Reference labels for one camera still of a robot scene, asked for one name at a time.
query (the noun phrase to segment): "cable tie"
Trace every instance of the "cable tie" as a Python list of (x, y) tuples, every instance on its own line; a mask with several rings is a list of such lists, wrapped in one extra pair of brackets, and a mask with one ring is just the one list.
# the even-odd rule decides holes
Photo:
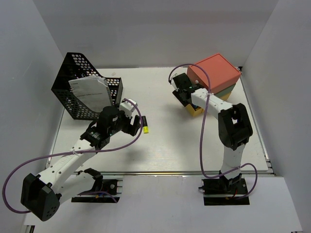
[(79, 156), (79, 154), (75, 151), (75, 149), (72, 149), (72, 154)]

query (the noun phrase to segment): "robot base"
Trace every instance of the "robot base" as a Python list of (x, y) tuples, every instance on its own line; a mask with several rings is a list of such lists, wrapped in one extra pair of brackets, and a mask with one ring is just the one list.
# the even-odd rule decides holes
[(219, 179), (204, 179), (199, 189), (204, 193), (204, 205), (249, 205), (249, 198), (238, 199), (247, 194), (245, 179), (235, 183), (231, 191), (225, 192)]
[[(118, 186), (121, 180), (103, 180), (103, 185), (101, 191), (105, 191), (114, 196), (115, 200), (118, 202), (120, 197)], [(86, 195), (86, 196), (75, 196), (71, 199), (71, 202), (86, 202), (86, 203), (115, 203), (109, 196), (106, 195)]]

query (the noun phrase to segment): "yellow object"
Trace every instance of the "yellow object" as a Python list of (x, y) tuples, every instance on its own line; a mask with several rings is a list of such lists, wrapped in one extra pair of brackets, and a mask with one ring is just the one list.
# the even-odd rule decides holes
[(231, 92), (229, 92), (228, 94), (225, 94), (224, 96), (221, 96), (220, 99), (222, 99), (223, 101), (226, 101), (230, 95), (231, 95)]
[[(231, 92), (229, 92), (228, 94), (225, 94), (224, 96), (221, 96), (220, 99), (223, 101), (226, 101), (229, 96), (231, 95)], [(188, 104), (186, 106), (187, 111), (190, 113), (191, 116), (196, 117), (198, 115), (200, 115), (201, 113), (204, 112), (203, 108), (197, 108), (196, 110), (192, 107), (191, 104)]]
[(144, 126), (144, 127), (142, 128), (142, 130), (144, 131), (144, 133), (149, 133), (148, 126)]
[(192, 107), (191, 104), (188, 104), (186, 106), (187, 111), (190, 113), (191, 116), (196, 117), (198, 115), (200, 115), (203, 111), (202, 108), (197, 108), (196, 110)]

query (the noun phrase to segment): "stacked boxes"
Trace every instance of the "stacked boxes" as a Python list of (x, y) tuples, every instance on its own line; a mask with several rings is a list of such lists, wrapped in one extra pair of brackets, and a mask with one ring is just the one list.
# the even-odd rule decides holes
[[(223, 56), (221, 56), (220, 53), (195, 64), (202, 67), (209, 75), (211, 92), (222, 100), (227, 100), (241, 73)], [(207, 77), (199, 68), (189, 66), (187, 76), (190, 78), (192, 83), (195, 83), (197, 80), (199, 84), (208, 89)], [(186, 109), (192, 116), (196, 116), (204, 111), (202, 108), (195, 107), (190, 104), (186, 106)]]

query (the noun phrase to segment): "black mounting plate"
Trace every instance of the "black mounting plate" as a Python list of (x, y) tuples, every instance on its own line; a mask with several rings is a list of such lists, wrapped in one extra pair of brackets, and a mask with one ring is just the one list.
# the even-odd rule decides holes
[(235, 188), (231, 192), (221, 192), (215, 191), (219, 187), (219, 179), (204, 179), (203, 187), (208, 187), (205, 189), (204, 192), (204, 205), (211, 206), (211, 205), (249, 205), (249, 198), (245, 197), (242, 199), (237, 198), (230, 198), (230, 197), (218, 197), (217, 195), (221, 194), (231, 194), (234, 195), (237, 191), (238, 196), (247, 194), (247, 186), (245, 179), (241, 179), (238, 183), (236, 183)]

